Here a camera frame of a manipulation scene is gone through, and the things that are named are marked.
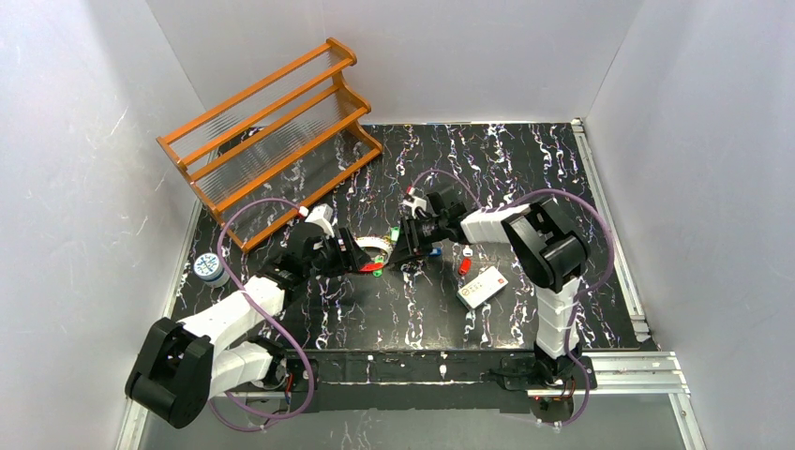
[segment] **white wall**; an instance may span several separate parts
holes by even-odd
[[[793,448],[795,4],[648,2],[586,125],[708,446]]]
[[[203,111],[143,0],[0,4],[3,448],[113,448],[194,196],[155,143]]]
[[[590,109],[640,1],[148,0],[205,107],[340,39],[369,123]]]

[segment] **red object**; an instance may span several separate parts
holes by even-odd
[[[371,262],[369,264],[365,264],[364,267],[359,269],[360,274],[369,274],[370,272],[375,272],[376,270],[383,269],[383,262]]]
[[[458,268],[458,274],[462,277],[467,275],[470,271],[470,267],[472,267],[472,260],[464,258],[464,261],[461,262],[461,266]]]

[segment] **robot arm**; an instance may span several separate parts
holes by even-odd
[[[287,247],[246,283],[251,300],[270,315],[289,305],[290,294],[315,276],[366,273],[373,264],[347,229],[337,235],[322,215],[293,227]],[[257,343],[227,348],[263,321],[242,292],[175,322],[155,322],[144,340],[125,393],[175,428],[192,422],[207,399],[243,383],[263,380],[274,355]]]
[[[427,211],[430,203],[432,213]],[[390,263],[427,255],[435,242],[510,244],[527,277],[536,287],[539,326],[534,345],[539,380],[552,383],[567,377],[573,363],[565,356],[565,334],[575,305],[590,248],[574,221],[551,196],[538,202],[496,211],[468,213],[451,187],[427,195],[427,202],[409,191],[412,217],[401,220],[401,235]],[[576,330],[569,348],[579,355]]]

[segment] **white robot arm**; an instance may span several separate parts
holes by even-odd
[[[325,214],[296,224],[286,248],[246,283],[251,300],[270,315],[289,303],[290,293],[315,276],[336,277],[383,268],[347,229],[338,234]],[[209,309],[175,322],[155,322],[130,372],[125,392],[175,428],[202,411],[207,399],[240,384],[263,380],[274,356],[257,343],[230,345],[263,321],[242,292],[233,292]]]

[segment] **black marble table surface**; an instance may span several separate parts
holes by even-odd
[[[509,203],[538,188],[563,189],[593,204],[569,124],[368,126],[366,130],[383,143],[383,154],[321,200],[334,206],[336,225],[347,226],[358,236],[385,235],[397,226],[405,188],[429,168],[455,173],[488,206]],[[335,143],[350,145],[350,140]],[[295,183],[294,172],[290,178],[281,176],[281,182]],[[449,183],[444,178],[432,175],[418,187]],[[581,208],[566,200],[561,204],[589,237],[592,258],[584,278],[593,283],[606,269],[604,237]],[[219,232],[216,222],[202,212],[172,314],[177,320],[209,308],[233,289],[229,283],[211,290],[190,271],[194,258],[215,252]],[[248,255],[227,243],[232,269],[245,282],[284,245],[288,232],[289,226]],[[510,247],[472,246],[472,270],[466,277],[457,274],[462,249],[445,243],[441,257],[391,267],[381,277],[312,279],[278,318],[306,348],[530,348],[538,329],[536,299]],[[456,298],[456,290],[491,265],[506,276],[508,286],[483,307],[468,311]],[[581,311],[579,333],[587,348],[638,347],[615,276]]]

